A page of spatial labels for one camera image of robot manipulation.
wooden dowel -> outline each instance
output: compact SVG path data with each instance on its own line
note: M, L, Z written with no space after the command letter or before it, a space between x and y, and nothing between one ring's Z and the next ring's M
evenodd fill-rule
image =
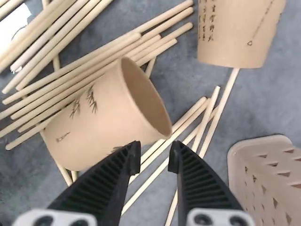
M28 140L29 138L33 137L35 134L39 133L41 130L43 130L50 121L55 117L56 115L51 116L49 119L43 121L41 124L37 125L33 129L29 130L28 132L24 133L17 139L15 139L13 142L9 143L5 146L6 150L11 150L14 147L17 147L19 144L23 143L24 141Z
M165 23L159 25L158 27L154 28L153 30L151 30L150 32L145 34L143 37L147 38L148 36L152 36L153 35L152 33L162 33L163 31L165 31L166 29L168 29L171 26L175 25L176 23L180 22L181 20L188 17L192 13L193 13L193 7L189 7L186 10L184 10L183 12L181 12L181 13L175 15L174 17L172 17L171 19L169 19L167 22L165 22Z
M20 45L13 49L0 62L0 72L4 71L24 50L26 50L51 24L61 15L75 0L65 0L62 4L54 10L45 20L34 29L28 37L26 37ZM16 74L12 80L16 80L19 74Z
M167 36L163 37L160 41L158 41L157 43L155 43L154 45L152 45L149 48L153 48L153 49L158 48L159 46L162 46L164 43L167 43L168 41L179 37L180 35L184 34L185 32L189 31L192 28L193 28L193 24L189 22L189 23L185 24L184 26L180 27L179 29L175 30L174 32L171 32ZM148 51L149 51L148 48L143 51L140 51L138 54L136 54L135 57L141 58L141 56L145 55L145 52L148 52Z
M98 65L93 66L90 69L84 71L82 74L74 73L74 71L71 71L69 74L67 74L67 75L61 77L60 79L50 83L49 85L47 85L43 89L40 89L36 93L30 95L26 100L22 101L23 102L22 104L21 104L21 101L19 103L17 103L16 105L18 105L18 108L20 108L20 106L22 106L22 105L25 106L25 107L23 107L18 112L13 114L11 116L11 118L12 119L17 119L17 118L21 117L22 115L30 112L30 110L32 110L35 107L41 105L42 103L46 102L47 100L50 100L51 98L53 98L57 95L61 95L62 92L66 93L66 94L67 93L72 93L75 89L80 87L82 84L86 84L87 81L94 80L100 74L98 76L96 75L95 78L91 78L91 77L88 78L88 75L93 74L94 72L97 72L97 70L101 70L101 69L102 69L101 73L105 73L112 66L114 66L114 64L115 64L114 62L106 65L108 62L112 61L113 59L117 59L117 57L115 57L115 54L112 55L111 57L105 59L104 61L102 61L100 63L101 66L98 66Z
M116 45L114 48L112 48L111 51L109 51L108 53L105 53L102 55L102 63L105 66L106 63L109 63L116 58L112 58L112 57L108 57L112 51L118 51L120 49L124 49L124 47L126 47L127 45L129 45L130 43L134 42L135 40L139 39L140 34L134 34L131 37L129 37L127 40L125 40L124 42L120 43L119 45ZM40 99L40 100L47 100L48 97L54 97L52 96L52 94L54 93L58 93L56 92L56 90L54 90L56 87L59 87L61 84L64 84L64 88L68 87L68 83L66 84L65 82L69 82L70 83L70 79L72 79L73 77L76 77L77 73L74 73L74 71L71 71L69 74L66 74L65 76L57 79L56 81L54 81L53 83L48 84L47 86L43 87L42 89L38 90L37 92L31 94L30 96L28 96L25 100L21 100L18 103L16 103L15 105L7 108L6 110L4 110L3 112L0 113L0 120L11 115L12 113L18 111L19 109L23 108L23 107L27 107L27 109L31 109L31 106L38 106L38 105L29 105L31 102Z
M156 57L153 58L152 60L150 60L149 64L147 65L147 68L145 70L145 74L146 76L149 78L151 76L152 73L152 69L154 68L155 62L156 62Z
M78 178L78 172L77 171L71 171L72 181L75 182Z
M238 73L239 73L239 68L234 68L231 75L230 75L230 78L229 78L229 80L227 82L227 85L225 87L225 91L224 91L224 93L222 95L222 98L221 98L221 101L219 103L219 107L217 108L216 115L212 120L212 123L211 123L211 125L209 127L209 130L208 130L208 133L207 133L207 136L206 136L206 138L204 140L204 143L202 145L202 148L201 148L201 151L200 151L201 156L205 155L205 153L206 153L206 151L207 151L207 149L210 145L211 139L214 135L217 124L218 124L218 122L221 118L222 112L225 108L225 105L226 105L227 100L229 98L230 92L231 92L231 90L233 88L233 85L235 83L235 80L238 76Z
M76 91L72 95L70 95L67 98L60 101L59 102L60 104L55 104L56 99L51 99L49 102L44 103L43 105L41 105L41 106L37 107L36 109L34 109L33 111L31 111L29 114L26 114L22 118L14 121L13 123L11 123L7 127L5 127L3 130L0 131L0 137L5 136L6 134L10 133L14 129L16 129L16 128L20 127L21 125L25 124L26 122L28 122L30 119L32 119L35 116L39 115L40 113L44 112L49 107L51 107L52 106L51 104L53 104L53 103L55 105L51 107L51 110L56 110L57 111L57 110L62 109L64 106L66 106L67 104L72 102L76 97L78 97L81 93L82 93L82 90Z
M215 114L216 114L216 112L217 112L217 109L218 109L218 107L216 107L216 108L211 112L210 118L209 118L208 122L211 121L211 120L214 118L214 116L215 116ZM186 137L186 139L183 141L183 144L184 144L184 145L188 145L189 142L197 135L200 126L201 126L201 124L200 124L199 126L197 126L197 127L192 131L192 133L189 134L188 137ZM176 207L177 207L177 204L178 204L178 189L176 190L176 192L175 192L175 194L174 194L173 201L172 201L172 203L171 203L171 205L170 205L170 208L169 208L169 211L168 211L168 215L167 215L167 219L166 219L166 222L165 222L165 226L171 226L171 222L172 222L172 220L173 220L173 217L174 217L174 213L175 213L175 209L176 209Z
M140 34L133 33L129 36L125 36L125 38L120 40L120 42L118 42L118 44L114 45L112 48L110 48L106 51L102 51L102 49L101 49L105 46L99 48L98 50L93 52L93 58L98 57L100 60L106 60L106 62L108 62L109 60L107 58L109 58L111 55L115 54L117 51L121 51L122 48L124 48L124 47L126 47L126 45L130 44L132 38L135 40L136 36L140 36ZM6 98L2 101L3 104L5 104L5 105L10 104L11 102L23 97L24 95L29 94L29 93L43 87L44 85L52 82L53 80L56 80L56 79L60 78L61 76L71 72L73 69L80 67L81 65L88 62L88 60L86 60L85 57L87 57L87 55L82 57L81 59L65 66L64 68L61 68L57 72L53 72L52 74L38 80L37 82L29 85L28 87L25 87L24 89L22 89L22 90L16 92L15 94L9 96L8 98ZM60 84L63 84L65 81L66 80L62 80L60 78L60 80L52 83L52 85L51 85L52 89L59 86Z
M174 25L177 22L183 20L185 17L190 15L192 12L193 12L193 8L186 9L185 11L183 11L183 12L179 13L178 15L174 16L173 18L169 19L168 21L166 21L162 25L158 26L154 30L152 30L152 31L148 32L147 34L145 34L143 36L143 40L149 40L150 38L156 36L160 32L168 29L172 25ZM26 76L26 77L24 76L25 78L23 77L24 79L20 82L19 85L16 86L17 90L23 89L49 63L49 61L48 61L49 56L52 56L52 54L55 53L54 50L57 48L57 46L51 52L49 52L49 54L47 54L46 57L43 58L36 67L32 68L33 70L28 75L25 75Z
M183 125L175 133L173 133L173 135L166 142L164 142L163 145L161 145L155 151L155 153L153 153L144 163L141 164L140 173L142 173L160 154L162 154L164 150L170 146L170 144L201 115L201 113L207 108L209 101L210 99L207 99L206 102L198 110L196 110L195 113L193 113L192 116L185 123L183 123ZM129 184L131 184L139 175L140 174L131 176Z
M27 36L29 36L58 6L62 3L61 0L53 0L46 10L39 13L27 26L18 34L10 43L9 48L0 54L0 63L7 55L9 55L14 49L21 45Z
M187 145L197 134L198 128L196 127L183 141L183 144ZM148 188L148 186L159 176L159 174L168 166L169 158L166 158L164 162L155 170L154 173L144 182L144 184L136 191L136 193L126 202L123 206L121 215L123 215L139 198L139 196Z
M176 44L176 43L177 43L176 40L171 40L170 42L164 44L162 47L160 47L160 48L154 50L154 51L149 55L149 56L150 56L149 60L151 60L152 58L154 58L154 56L160 55L161 53L163 53L164 51L166 51L167 49L169 49L170 47L172 47L172 46L173 46L174 44ZM82 93L82 92L84 92L86 89L87 89L87 86L85 86L84 88L79 89L79 90L77 91L77 93ZM55 111L60 110L60 109L63 108L66 104L72 102L76 97L70 97L70 96L69 96L69 97L67 97L67 98L69 99L69 102L64 102L64 104L62 104L62 105L56 104L56 105L55 105L55 106L56 106L55 109L53 109L53 108L51 107L51 109L48 109L47 111L45 111L45 112L43 112L42 114L40 114L40 115L38 116L39 119L37 119L37 120L35 120L35 121L33 121L33 120L30 121L29 123L31 123L31 125L30 125L29 127L27 127L27 124L28 124L28 123L27 123L27 124L23 125L22 128L23 128L23 127L25 128L25 126L27 127L27 129L30 128L31 126L35 125L35 124L38 123L39 121L41 121L41 120L43 120L44 118L48 117L49 115L53 114Z
M7 3L9 0L0 0L0 7Z
M173 17L174 15L180 13L181 11L185 10L186 8L193 5L192 0L187 0L180 5L177 5L176 7L164 12L163 14L153 18L152 20L140 25L136 29L134 29L135 32L143 33L147 31L148 29L160 24L161 22Z
M207 98L200 98L172 127L172 133L176 132L205 102ZM144 163L166 140L160 139L151 146L142 156L141 164Z
M53 35L55 35L57 31L59 31L65 25L65 23L67 23L87 3L87 1L88 0L76 1L10 66L10 70L14 72L20 66L23 66L48 40L53 37Z
M17 8L24 0L10 0L0 7L0 20Z
M208 104L208 107L206 108L206 111L204 113L204 117L202 119L202 122L199 125L198 133L197 133L196 138L194 139L194 142L193 142L193 145L192 145L192 150L194 152L197 152L197 150L198 150L199 143L201 142L201 139L202 139L203 134L205 132L206 126L209 122L210 115L213 111L213 108L214 108L214 105L215 105L216 100L218 98L218 94L220 92L220 89L221 89L221 87L217 86L217 87L215 87L215 89L213 91L210 103Z
M74 34L74 31L77 31L78 29L82 31L85 27L80 27L79 25L82 25L81 22L84 21L84 17L88 18L89 15L93 15L95 13L95 10L97 11L99 9L99 6L102 6L102 4L97 4L100 0L95 1L89 1L23 68L22 70L14 76L14 78L8 83L8 85L3 89L3 93L9 92L13 87L18 85L24 77L27 76L28 73L31 72L31 70L50 52L52 49L57 46L58 43L63 42L66 46L70 43L70 41L75 38L75 36L72 36L73 38L71 40L67 41L67 37L70 37L70 34ZM53 54L51 56L51 59L48 61L48 63L59 54L59 52L56 52L56 54Z
M87 27L113 0L101 0L89 13L86 15L55 47L51 49L47 54L43 54L42 58L35 59L31 65L24 67L20 72L22 73L18 80L15 80L14 84L17 90L23 89L32 79L34 79L39 72L43 70L45 66L51 61L51 59L61 52L76 36L81 33L85 27Z

screw hole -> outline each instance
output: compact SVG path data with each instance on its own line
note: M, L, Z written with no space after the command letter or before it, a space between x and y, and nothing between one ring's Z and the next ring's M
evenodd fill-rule
M211 218L205 214L198 214L194 217L194 222L197 225L209 226L213 225Z
M53 222L52 216L44 216L36 220L33 226L51 226Z
M249 224L245 219L242 219L239 216L233 216L230 218L230 223L232 226L248 226Z

triangular cutout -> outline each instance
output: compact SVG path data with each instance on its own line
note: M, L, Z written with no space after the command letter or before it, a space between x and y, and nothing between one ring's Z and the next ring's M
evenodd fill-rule
M292 218L287 213L286 213L286 221L287 221L288 225L290 225L292 222Z
M286 152L286 153L293 153L295 150L294 149L292 149L292 150L288 150L288 151L284 151L284 152Z
M275 162L275 163L270 163L268 164L269 166L272 166L272 167L276 167L278 165L278 162Z
M278 206L278 202L277 202L277 200L276 200L275 198L273 198L273 204L274 204L274 207L275 207L275 209L276 209L277 206Z
M301 189L301 184L296 184L296 185L291 185L291 186Z
M267 189L264 186L261 186L261 187L262 187L263 194L265 194L265 192L267 191Z
M266 159L267 158L267 154L262 154L262 155L259 155L258 157L261 157L261 158L264 158L264 159Z
M287 173L278 173L278 175L284 176L284 177L289 177L291 175L291 172L287 172Z

cup rim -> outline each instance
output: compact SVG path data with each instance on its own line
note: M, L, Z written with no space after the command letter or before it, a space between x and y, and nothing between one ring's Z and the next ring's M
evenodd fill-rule
M156 126L153 123L151 123L151 121L145 115L145 112L143 112L143 110L137 105L137 102L135 101L135 97L133 96L131 90L129 89L127 81L125 79L125 76L130 76L130 75L125 75L124 70L122 68L122 64L124 64L124 63L130 64L131 67L134 67L135 70L137 70L141 74L141 79L143 79L144 81L146 81L149 84L149 89L152 90L153 97L156 99L155 101L158 102L159 107L161 108L161 111L163 112L163 114L161 115L161 118L164 118L164 120L162 120L164 123L160 124L160 126ZM152 82L149 80L149 78L147 78L144 71L133 60L131 60L130 58L128 58L126 56L118 59L117 70L120 72L118 74L120 75L120 77L122 79L122 85L129 94L128 96L130 97L129 98L130 102L132 103L134 108L139 112L139 116L143 118L143 122L145 123L145 125L147 127L149 127L150 129L156 130L156 132L163 135L165 138L170 137L172 134L172 124L171 124L169 115L167 113L167 110L165 108L162 98L160 97L159 93L157 92L157 90L154 87L154 85L152 84Z

wooden stick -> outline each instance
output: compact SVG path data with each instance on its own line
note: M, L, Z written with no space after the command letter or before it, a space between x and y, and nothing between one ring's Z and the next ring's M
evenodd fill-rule
M75 182L78 178L78 172L77 171L71 171L72 181Z
M26 37L20 45L0 62L0 72L4 71L24 50L26 50L75 0L64 0L58 9L54 10L39 26Z
M53 0L46 10L39 13L28 25L27 27L18 34L10 43L9 48L6 49L2 54L0 54L0 63L3 58L7 57L14 49L16 49L22 42L62 3L61 0Z
M35 65L38 64L39 61L43 59L45 55L48 54L59 42L64 42L65 46L67 46L70 41L75 38L75 36L72 36L73 38L65 41L66 37L71 37L69 34L74 33L74 31L77 32L79 29L82 31L85 27L80 27L79 25L82 25L81 22L84 21L84 17L90 12L91 9L93 9L85 18L88 18L89 16L96 16L95 13L99 13L98 9L101 8L103 4L97 4L100 0L94 0L89 1L25 66L24 68L17 74L15 77L8 83L8 85L3 89L3 93L9 92L13 87L19 84L19 82L22 81L22 79L35 67ZM51 56L51 59L48 61L48 63L54 58L54 56L57 56L59 52L56 52L56 54L53 54Z
M156 56L160 55L161 53L163 53L164 51L166 51L168 48L172 47L174 44L176 44L176 41L175 41L175 40L171 40L170 42L164 44L162 47L160 47L160 48L154 50L154 51L150 54L149 60L152 59L152 58L155 56L155 54L157 54ZM79 89L79 90L77 91L77 93L82 93L82 92L84 92L86 89L87 89L87 86L85 86L85 87ZM76 97L77 97L77 96L75 96L75 97L74 97L74 96L73 96L73 97L70 97L70 96L69 96L69 97L68 97L69 102L66 102L66 101L65 101L65 102L64 102L63 104L61 104L61 105L59 105L59 103L61 103L61 102L59 102L58 104L55 105L56 108L54 108L54 106L51 107L51 108L49 108L47 111L45 111L45 112L43 112L42 114L40 114L40 115L38 116L38 118L37 118L35 121L34 121L34 120L31 120L31 121L28 122L27 124L23 125L23 126L21 127L22 130L24 131L24 130L30 128L31 126L35 125L35 124L38 123L39 121L43 120L45 117L48 117L49 115L53 114L55 111L60 110L60 109L63 108L65 105L67 105L67 104L69 104L70 102L72 102Z
M188 144L197 134L198 128L196 127L183 141L183 144ZM148 186L159 176L159 174L168 166L169 157L155 170L154 173L144 182L144 184L136 191L136 193L126 202L123 206L121 215L123 215L139 198L139 196L148 188Z
M11 11L16 9L19 5L22 4L24 0L10 0L0 7L0 20L6 17Z
M192 5L193 5L193 1L192 0L187 0L183 3L181 3L180 5L177 5L176 7L166 11L165 13L155 17L154 19L140 25L139 27L134 29L134 31L143 33L145 31L147 31L148 29L150 29L150 28L160 24L161 22L173 17L174 15L180 13L181 11L185 10L186 8L188 8L189 6L192 6Z
M93 66L90 69L84 71L82 74L78 74L76 73L79 70L82 71L81 67L78 67L77 69L75 69L74 71L69 72L68 74L64 75L63 77L61 77L60 79L48 84L46 87L38 90L37 92L35 92L34 94L30 95L26 100L20 101L17 104L15 104L14 106L10 107L9 109L5 110L6 114L10 113L13 110L16 110L17 108L20 109L20 107L24 106L24 108L20 109L18 112L16 112L15 114L13 114L11 116L12 119L17 119L19 117L21 117L22 115L30 112L32 109L34 109L35 107L41 105L42 103L46 102L47 100L50 100L51 98L61 94L64 91L67 91L68 89L68 93L72 93L72 90L77 89L77 87L80 87L81 84L84 84L85 81L87 80L94 80L94 78L90 78L88 79L87 76L96 72L97 70L103 69L103 73L105 73L107 70L109 70L112 66L114 66L115 63L110 63L107 64L108 62L117 59L117 56L122 56L124 54L124 52L128 52L129 48L126 47L123 50L121 50L120 52L113 54L111 57L103 60L99 65ZM2 115L2 113L0 113L0 119L3 116L6 116L6 114Z
M145 160L144 163L141 164L140 173L142 173L160 154L162 154L164 150L201 115L201 113L207 108L209 101L210 99L207 99L206 102L198 110L196 110L195 113L193 113L192 116L185 123L183 123L183 125L166 142L164 142L163 145L161 145L155 151L155 153L153 153L147 160ZM131 184L140 175L140 173L131 176L128 184Z
M200 98L172 127L172 133L176 132L205 102L207 98ZM160 139L153 144L142 156L141 164L144 163L166 140Z
M9 0L0 0L0 7L7 3Z
M143 36L143 39L144 40L149 40L150 38L156 36L160 32L168 29L172 25L174 25L177 22L183 20L185 17L190 15L192 12L193 12L193 8L186 9L185 11L183 11L183 12L179 13L178 15L174 16L173 18L169 19L167 22L165 22L162 25L158 26L157 28L155 28L151 32L148 32L146 34L147 36L145 36L145 35ZM49 56L52 56L52 54L54 53L53 50L44 59L48 59ZM42 64L42 62L44 62L44 59L42 61L40 61L39 64L35 67L34 70L36 70L36 71L31 71L31 73L26 75L26 77L20 82L20 84L16 86L17 90L21 90L22 88L24 88L49 63L49 61L47 60L47 61L45 61L46 64Z
M212 139L212 137L214 135L215 129L217 127L217 124L218 124L218 122L219 122L219 120L221 118L222 112L223 112L223 110L225 108L225 105L226 105L227 100L229 98L230 92L231 92L231 90L233 88L233 85L235 83L235 80L236 80L236 78L238 76L238 73L239 73L239 68L234 68L233 71L232 71L232 73L231 73L231 75L230 75L230 78L229 78L229 80L227 82L225 91L224 91L224 93L222 95L222 98L221 98L221 101L219 103L219 107L217 109L216 115L213 118L213 121L212 121L212 123L210 125L209 131L207 133L207 136L206 136L206 138L204 140L204 143L203 143L203 146L201 148L201 151L200 151L200 155L201 156L205 155L205 153L206 153L206 151L207 151L207 149L208 149L208 147L210 145L211 139Z
M119 45L116 45L114 48L111 49L111 51L109 51L107 53L104 53L102 55L103 65L106 65L106 63L109 63L109 62L111 62L111 61L113 61L113 60L116 59L114 57L113 58L108 57L111 54L112 51L118 51L120 49L123 49L124 47L126 47L130 43L132 43L135 40L139 39L140 36L141 35L138 34L138 33L134 34L131 37L129 37L127 40L125 40L124 42L120 43ZM51 83L51 84L43 87L42 89L38 90L37 92L31 94L25 100L19 101L15 105L13 105L13 106L9 107L8 109L4 110L3 112L1 112L0 113L0 120L3 119L3 118L5 118L5 117L7 117L7 116L9 116L9 115L11 115L12 113L18 111L19 109L21 109L21 108L23 108L25 106L27 106L28 109L31 109L30 105L28 105L28 104L31 103L31 102L33 102L36 99L42 98L43 100L47 100L47 97L50 97L51 94L48 94L48 96L44 96L45 94L47 94L48 92L54 90L59 85L64 84L65 82L69 81L71 78L75 77L76 75L77 74L74 74L74 71L71 71L69 74L66 74L65 76L61 77L60 79L57 79L53 83Z
M17 147L19 144L23 143L24 141L28 140L35 134L39 133L41 130L43 130L49 123L50 121L56 116L57 114L51 116L49 119L43 121L41 124L37 125L33 129L29 130L28 132L24 133L17 139L15 139L13 142L9 143L8 145L5 146L6 150L11 150L14 147Z
M149 28L152 27L152 26L150 27L151 24L156 25L157 23L160 23L160 22L164 21L165 18L167 19L167 18L175 15L176 13L180 12L181 10L183 10L183 9L187 8L188 6L192 5L192 3L193 2L191 0L187 0L184 3L176 6L175 8L167 11L166 13L163 13L162 15L160 15L160 16L158 16L158 17L150 20L149 22L141 25L140 27L132 30L131 32L134 32L134 31L144 32L146 28L148 30ZM165 23L163 23L160 26L159 29L157 28L155 30L155 32L152 31L152 33L150 33L150 34L147 33L145 36L143 36L143 39L147 40L147 39L151 38L152 36L154 37L157 34L159 34L160 32L164 31L163 29L168 29L169 28L168 26L171 26L172 24L174 24L177 20L179 20L179 18L183 18L184 19L187 16L187 13L189 13L190 11L191 11L191 9L189 11L186 11L184 14L181 14L180 17L177 16L176 18L172 18L171 21L170 20L166 21ZM21 91L15 93L14 95L12 95L12 96L8 97L7 99L3 100L3 104L5 104L5 105L9 104L9 103L17 100L18 98L21 98L22 96L24 96L24 95L26 95L28 93L31 93L34 90L36 90L36 89L44 86L45 84L47 84L47 83L49 83L49 82L51 82L51 81L59 78L60 76L68 73L69 71L73 70L74 68L76 68L76 67L84 64L85 62L87 62L90 59L94 58L95 56L99 55L101 53L102 49L110 48L111 46L114 46L115 43L117 43L119 40L128 37L131 34L131 32L128 32L127 34L125 34L125 35L117 38L116 40L108 43L107 45L105 45L103 47L100 47L99 49L95 50L94 52L92 52L92 53L90 53L90 54L82 57L81 59L79 59L79 60L77 60L77 61L75 61L75 62L67 65L66 67L62 68L60 71L58 71L56 73L53 73L53 74L51 74L51 75L49 75L49 76L47 76L47 77L45 77L45 78L43 78L43 79L35 82L34 84L32 84L32 85L30 85L30 86L22 89ZM35 68L31 71L31 73L34 73L34 74L38 74L39 72L40 71L35 71Z
M85 27L87 27L113 0L101 0L89 13L85 16L54 48L48 53L43 53L40 57L36 57L31 60L31 64L28 67L24 67L20 72L22 73L19 79L16 79L11 85L18 84L17 90L23 89L33 78L35 78L39 72L51 61L53 56L61 52L76 36L81 33Z
M201 139L202 139L203 134L205 132L206 126L209 122L210 115L213 111L213 108L214 108L214 105L216 103L216 100L217 100L218 94L220 92L220 89L221 89L221 87L219 87L219 86L215 87L215 89L213 91L213 94L212 94L212 97L211 97L211 100L210 100L210 103L208 104L208 107L206 108L206 111L204 113L204 117L202 119L202 122L201 122L200 126L198 127L199 128L198 133L197 133L196 138L194 139L194 142L193 142L193 145L192 145L192 150L194 152L197 152L199 143L201 142Z
M156 59L157 59L157 57L153 58L152 60L150 60L149 64L147 65L147 68L145 70L145 74L146 74L147 77L151 76L152 69L154 68Z
M65 23L67 23L74 16L74 14L76 14L87 3L87 1L88 0L76 1L11 65L10 70L14 72L20 66L24 65L49 39L53 37L53 35L55 35L57 31L59 31L65 25Z
M43 87L44 85L52 82L53 80L56 80L58 78L60 78L62 75L67 74L68 72L72 71L73 69L85 64L86 62L88 62L87 58L95 58L98 56L102 56L101 59L106 59L108 58L110 55L114 54L115 51L118 51L120 49L123 48L123 45L127 45L127 43L129 43L129 41L131 41L131 37L132 36L136 36L137 34L133 33L129 36L124 36L124 39L120 39L120 42L118 42L116 45L114 45L112 48L110 48L107 51L103 51L103 49L107 49L106 45L100 47L99 49L95 50L94 52L82 57L81 59L61 68L60 70L58 70L57 72L53 72L52 74L38 80L37 82L29 85L28 87L25 87L24 89L16 92L15 94L11 95L10 97L6 98L5 100L3 100L3 104L7 105L12 103L13 101L23 97L26 94L29 94L41 87Z
M207 124L208 124L209 121L211 121L211 120L214 118L214 116L215 116L215 114L216 114L216 112L217 112L217 109L218 109L218 107L216 107L216 108L211 112L210 118L209 118L209 120L207 121ZM200 127L201 127L201 124L200 124L199 126L197 126L197 127L192 131L192 133L189 134L188 137L186 137L186 139L183 141L183 144L184 144L184 145L188 145L189 142L190 142L195 136L197 136L197 133L198 133ZM175 212L175 209L176 209L176 207L177 207L177 204L178 204L178 189L175 191L173 201L172 201L172 203L171 203L171 205L170 205L169 212L168 212L168 215L167 215L167 219L166 219L166 222L165 222L165 226L171 226L171 222L172 222L172 220L173 220L174 212Z

